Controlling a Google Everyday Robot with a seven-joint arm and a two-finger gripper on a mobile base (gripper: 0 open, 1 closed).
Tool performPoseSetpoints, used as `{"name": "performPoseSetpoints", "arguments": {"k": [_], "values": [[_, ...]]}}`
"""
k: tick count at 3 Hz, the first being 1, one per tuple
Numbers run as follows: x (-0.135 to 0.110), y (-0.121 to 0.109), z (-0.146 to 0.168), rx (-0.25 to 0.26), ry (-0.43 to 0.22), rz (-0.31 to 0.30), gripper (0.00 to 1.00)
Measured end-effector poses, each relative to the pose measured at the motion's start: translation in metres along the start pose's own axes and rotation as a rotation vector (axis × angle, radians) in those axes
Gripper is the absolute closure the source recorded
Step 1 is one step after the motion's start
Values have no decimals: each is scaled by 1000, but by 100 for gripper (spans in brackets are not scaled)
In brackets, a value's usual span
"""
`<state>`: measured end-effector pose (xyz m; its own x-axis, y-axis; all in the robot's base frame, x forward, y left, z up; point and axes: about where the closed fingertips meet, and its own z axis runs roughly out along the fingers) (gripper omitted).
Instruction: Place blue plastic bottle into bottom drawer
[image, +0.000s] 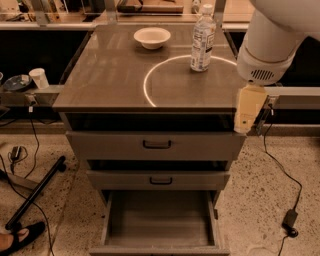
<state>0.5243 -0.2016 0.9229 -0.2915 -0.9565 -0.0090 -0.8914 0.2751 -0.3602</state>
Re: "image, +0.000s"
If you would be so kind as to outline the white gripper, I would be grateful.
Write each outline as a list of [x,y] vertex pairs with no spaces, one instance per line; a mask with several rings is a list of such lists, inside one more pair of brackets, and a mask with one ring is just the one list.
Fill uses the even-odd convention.
[[267,98],[263,86],[277,83],[290,67],[293,58],[294,54],[291,54],[286,60],[278,62],[261,61],[250,54],[245,46],[240,47],[237,71],[244,80],[254,84],[248,83],[238,92],[234,117],[235,132],[246,134],[251,130]]

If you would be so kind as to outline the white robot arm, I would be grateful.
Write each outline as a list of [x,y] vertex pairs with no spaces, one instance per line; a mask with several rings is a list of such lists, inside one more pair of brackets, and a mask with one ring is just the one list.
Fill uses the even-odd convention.
[[238,91],[234,131],[249,132],[267,93],[290,67],[298,47],[320,40],[319,0],[250,0],[255,8],[239,49],[237,71],[246,81]]

